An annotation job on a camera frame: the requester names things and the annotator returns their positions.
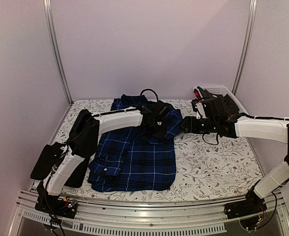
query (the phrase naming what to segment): white basket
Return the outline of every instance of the white basket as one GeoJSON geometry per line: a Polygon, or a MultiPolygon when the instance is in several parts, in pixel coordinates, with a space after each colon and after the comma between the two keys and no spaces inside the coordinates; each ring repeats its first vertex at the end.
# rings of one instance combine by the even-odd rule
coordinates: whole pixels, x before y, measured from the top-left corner
{"type": "Polygon", "coordinates": [[[225,96],[228,94],[232,100],[236,103],[236,105],[239,108],[239,112],[242,113],[247,113],[246,109],[243,107],[243,105],[239,102],[239,100],[234,96],[234,94],[224,86],[200,86],[202,89],[206,89],[208,92],[213,93],[213,94],[221,94],[225,96]]]}

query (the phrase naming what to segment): blue plaid shirt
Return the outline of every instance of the blue plaid shirt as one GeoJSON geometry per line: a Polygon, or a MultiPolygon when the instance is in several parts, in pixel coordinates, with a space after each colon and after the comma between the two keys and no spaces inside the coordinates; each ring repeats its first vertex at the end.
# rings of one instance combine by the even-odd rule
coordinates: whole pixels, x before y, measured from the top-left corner
{"type": "MultiPolygon", "coordinates": [[[[145,96],[115,99],[111,110],[135,105],[151,106],[145,96]]],[[[144,134],[140,127],[110,131],[101,136],[95,158],[89,164],[88,182],[99,192],[165,190],[175,179],[176,163],[173,138],[183,120],[180,110],[168,104],[169,114],[162,123],[167,126],[163,140],[144,134]]]]}

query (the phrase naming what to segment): floral tablecloth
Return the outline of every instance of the floral tablecloth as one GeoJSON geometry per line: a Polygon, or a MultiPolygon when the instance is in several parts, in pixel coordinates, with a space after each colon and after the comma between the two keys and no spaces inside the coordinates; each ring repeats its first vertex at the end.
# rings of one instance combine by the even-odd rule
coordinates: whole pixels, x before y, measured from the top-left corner
{"type": "MultiPolygon", "coordinates": [[[[183,116],[194,116],[190,100],[164,100],[181,110],[183,116]]],[[[55,142],[64,142],[78,113],[109,111],[113,100],[76,101],[63,121],[55,142]]],[[[215,143],[215,135],[205,136],[215,143]]],[[[165,191],[99,193],[87,182],[89,169],[81,188],[63,187],[62,193],[81,198],[98,198],[136,202],[182,202],[212,200],[244,195],[261,177],[261,171],[245,138],[219,138],[217,146],[205,143],[202,135],[180,133],[174,139],[176,178],[165,191]]]]}

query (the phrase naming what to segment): light purple wall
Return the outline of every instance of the light purple wall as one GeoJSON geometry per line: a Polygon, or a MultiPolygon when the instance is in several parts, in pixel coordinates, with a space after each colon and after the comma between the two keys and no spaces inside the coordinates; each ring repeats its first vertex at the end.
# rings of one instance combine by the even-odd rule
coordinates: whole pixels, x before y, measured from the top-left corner
{"type": "Polygon", "coordinates": [[[0,236],[67,108],[42,1],[0,1],[0,236]]]}
{"type": "Polygon", "coordinates": [[[139,94],[190,98],[192,87],[232,88],[249,0],[54,0],[74,100],[139,94]]]}
{"type": "MultiPolygon", "coordinates": [[[[253,115],[289,116],[289,1],[259,1],[251,46],[237,97],[253,115]]],[[[287,146],[253,140],[266,172],[287,146]]],[[[289,209],[289,184],[282,190],[289,209]]]]}

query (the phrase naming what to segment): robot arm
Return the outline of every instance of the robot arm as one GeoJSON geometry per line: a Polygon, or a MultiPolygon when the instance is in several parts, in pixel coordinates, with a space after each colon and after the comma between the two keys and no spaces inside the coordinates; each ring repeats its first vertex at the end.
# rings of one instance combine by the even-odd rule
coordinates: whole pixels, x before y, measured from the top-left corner
{"type": "Polygon", "coordinates": [[[37,187],[39,198],[35,209],[74,218],[76,206],[61,212],[59,207],[65,203],[58,197],[62,187],[80,163],[95,154],[98,136],[116,129],[140,126],[153,137],[162,139],[166,134],[166,128],[160,122],[168,112],[167,105],[162,101],[150,108],[139,106],[96,114],[91,114],[88,110],[80,111],[69,132],[63,153],[37,187]]]}
{"type": "Polygon", "coordinates": [[[246,200],[227,204],[228,218],[237,218],[266,210],[264,198],[279,186],[289,181],[289,118],[252,117],[247,114],[228,116],[219,98],[193,101],[198,107],[197,117],[185,117],[182,130],[186,133],[209,134],[237,138],[261,138],[275,140],[288,145],[288,154],[265,177],[246,194],[246,200]]]}

